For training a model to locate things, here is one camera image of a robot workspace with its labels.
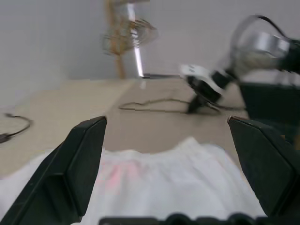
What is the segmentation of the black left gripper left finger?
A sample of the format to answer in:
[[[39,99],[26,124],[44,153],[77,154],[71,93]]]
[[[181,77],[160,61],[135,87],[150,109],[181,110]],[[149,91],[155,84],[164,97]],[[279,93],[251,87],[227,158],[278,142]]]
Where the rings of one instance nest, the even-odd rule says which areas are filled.
[[[83,121],[39,165],[0,225],[71,225],[86,214],[107,119]]]

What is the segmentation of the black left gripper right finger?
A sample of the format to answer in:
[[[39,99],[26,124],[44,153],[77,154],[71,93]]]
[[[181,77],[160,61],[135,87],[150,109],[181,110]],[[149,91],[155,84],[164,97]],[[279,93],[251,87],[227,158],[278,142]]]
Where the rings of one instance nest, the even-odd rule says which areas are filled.
[[[300,217],[300,152],[261,122],[230,117],[242,171],[267,216]]]

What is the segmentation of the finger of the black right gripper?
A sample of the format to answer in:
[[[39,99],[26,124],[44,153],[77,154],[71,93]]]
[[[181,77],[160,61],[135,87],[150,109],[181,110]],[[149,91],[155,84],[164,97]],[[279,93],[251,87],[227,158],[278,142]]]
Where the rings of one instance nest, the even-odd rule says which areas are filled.
[[[195,114],[198,112],[198,110],[203,106],[202,99],[195,95],[187,107],[187,114]]]

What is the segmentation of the dark wire hanger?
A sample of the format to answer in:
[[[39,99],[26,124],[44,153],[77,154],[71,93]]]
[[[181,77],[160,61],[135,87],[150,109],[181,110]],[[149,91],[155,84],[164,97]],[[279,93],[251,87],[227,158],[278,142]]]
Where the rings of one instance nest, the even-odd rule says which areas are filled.
[[[128,102],[124,103],[118,106],[118,109],[124,110],[124,111],[136,111],[136,112],[153,112],[153,113],[178,113],[178,114],[193,114],[193,112],[188,112],[186,111],[180,111],[180,110],[164,110],[164,109],[138,109],[134,108],[131,106],[137,105],[140,107],[152,105],[152,104],[158,104],[158,103],[165,103],[165,102],[175,102],[175,103],[182,103],[186,105],[190,105],[190,102],[179,100],[179,99],[174,99],[174,98],[161,98],[161,99],[155,99],[155,100],[149,100],[143,103],[138,103],[138,102]],[[245,107],[229,107],[229,106],[224,106],[224,105],[219,105],[216,103],[213,103],[211,101],[205,101],[202,103],[200,106],[206,107],[209,109],[212,109],[213,111],[216,112],[217,115],[221,114],[221,111],[245,111]]]

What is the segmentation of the white shorts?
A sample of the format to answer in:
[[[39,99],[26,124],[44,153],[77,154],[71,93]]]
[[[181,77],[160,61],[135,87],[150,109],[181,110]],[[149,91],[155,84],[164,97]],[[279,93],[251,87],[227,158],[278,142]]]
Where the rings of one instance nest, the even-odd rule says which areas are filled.
[[[216,145],[188,138],[153,155],[134,150],[96,152],[100,163],[94,189],[85,215],[74,225],[97,225],[106,216],[264,216],[244,175]]]

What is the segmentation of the dark robot torso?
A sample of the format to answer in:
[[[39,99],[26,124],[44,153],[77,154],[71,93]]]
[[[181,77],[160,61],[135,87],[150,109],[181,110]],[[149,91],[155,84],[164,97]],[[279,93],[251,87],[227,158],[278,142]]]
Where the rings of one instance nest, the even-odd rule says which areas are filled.
[[[251,120],[274,127],[295,144],[300,135],[300,86],[245,82],[240,91]]]

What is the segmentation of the silver metal pole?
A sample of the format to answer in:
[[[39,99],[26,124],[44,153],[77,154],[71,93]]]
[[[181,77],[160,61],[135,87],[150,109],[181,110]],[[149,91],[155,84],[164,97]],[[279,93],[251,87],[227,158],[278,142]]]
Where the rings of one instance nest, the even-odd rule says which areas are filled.
[[[133,3],[129,3],[127,5],[127,11],[128,11],[128,18],[131,21],[135,21],[135,7]],[[138,77],[144,78],[140,48],[137,45],[134,47],[134,53],[135,53],[135,62],[136,62]]]

